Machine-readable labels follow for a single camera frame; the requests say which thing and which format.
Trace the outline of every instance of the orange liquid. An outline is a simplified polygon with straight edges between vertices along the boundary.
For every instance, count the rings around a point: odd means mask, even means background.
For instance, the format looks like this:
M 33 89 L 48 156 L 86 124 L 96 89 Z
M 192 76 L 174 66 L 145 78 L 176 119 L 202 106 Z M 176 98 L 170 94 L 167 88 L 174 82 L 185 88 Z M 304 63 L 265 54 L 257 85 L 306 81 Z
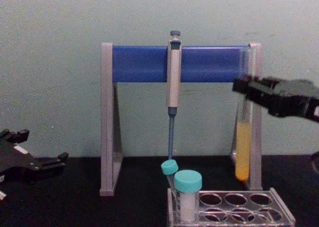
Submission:
M 235 176 L 240 181 L 249 178 L 251 123 L 237 122 Z

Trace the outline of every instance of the light green wall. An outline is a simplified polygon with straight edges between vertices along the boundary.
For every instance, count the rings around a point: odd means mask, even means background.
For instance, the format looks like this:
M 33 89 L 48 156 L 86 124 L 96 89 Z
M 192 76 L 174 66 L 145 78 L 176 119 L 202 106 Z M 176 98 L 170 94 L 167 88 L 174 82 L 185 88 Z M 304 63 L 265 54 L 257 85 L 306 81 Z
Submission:
M 101 42 L 184 45 L 261 42 L 265 75 L 319 86 L 319 0 L 0 0 L 0 127 L 31 130 L 35 156 L 100 155 Z M 179 155 L 230 151 L 231 84 L 183 84 L 176 118 Z M 119 89 L 124 153 L 166 155 L 165 85 Z M 319 126 L 263 113 L 264 154 L 318 149 Z

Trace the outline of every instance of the teal screw cap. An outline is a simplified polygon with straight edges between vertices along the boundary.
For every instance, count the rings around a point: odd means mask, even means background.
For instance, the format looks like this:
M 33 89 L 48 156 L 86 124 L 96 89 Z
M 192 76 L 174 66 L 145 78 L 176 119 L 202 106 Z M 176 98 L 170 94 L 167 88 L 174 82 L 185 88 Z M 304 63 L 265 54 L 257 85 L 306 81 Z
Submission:
M 175 160 L 167 160 L 161 164 L 161 170 L 164 175 L 174 174 L 178 170 L 178 165 Z
M 202 187 L 202 177 L 197 171 L 183 170 L 176 172 L 174 176 L 175 188 L 183 193 L 197 192 Z

